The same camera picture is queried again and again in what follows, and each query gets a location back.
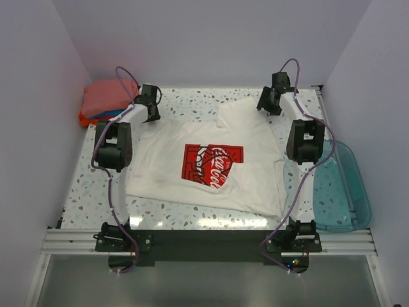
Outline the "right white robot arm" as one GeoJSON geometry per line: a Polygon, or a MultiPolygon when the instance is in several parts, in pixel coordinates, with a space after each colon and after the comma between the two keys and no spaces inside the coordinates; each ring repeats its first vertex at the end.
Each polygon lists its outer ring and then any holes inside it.
{"type": "Polygon", "coordinates": [[[304,109],[298,99],[298,90],[291,86],[286,72],[272,74],[272,85],[263,88],[257,110],[274,116],[285,114],[291,120],[285,154],[299,187],[286,210],[286,229],[279,231],[273,240],[285,242],[292,251],[300,251],[307,244],[307,239],[314,238],[316,233],[314,172],[323,153],[325,125],[304,109]]]}

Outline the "white t-shirt with red print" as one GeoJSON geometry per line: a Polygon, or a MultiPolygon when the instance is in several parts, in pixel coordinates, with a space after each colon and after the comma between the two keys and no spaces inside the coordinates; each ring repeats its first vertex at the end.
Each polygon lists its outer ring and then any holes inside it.
{"type": "Polygon", "coordinates": [[[245,98],[221,104],[215,122],[142,124],[126,192],[279,220],[284,165],[266,118],[245,98]]]}

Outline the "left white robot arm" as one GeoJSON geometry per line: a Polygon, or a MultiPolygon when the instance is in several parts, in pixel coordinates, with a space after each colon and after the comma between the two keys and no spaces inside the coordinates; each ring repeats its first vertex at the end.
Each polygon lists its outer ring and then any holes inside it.
{"type": "Polygon", "coordinates": [[[125,251],[132,245],[125,196],[127,170],[133,157],[132,127],[159,120],[161,100],[159,87],[144,84],[140,94],[122,113],[96,126],[91,166],[107,174],[107,200],[113,220],[102,225],[102,233],[96,239],[101,244],[109,240],[118,251],[125,251]]]}

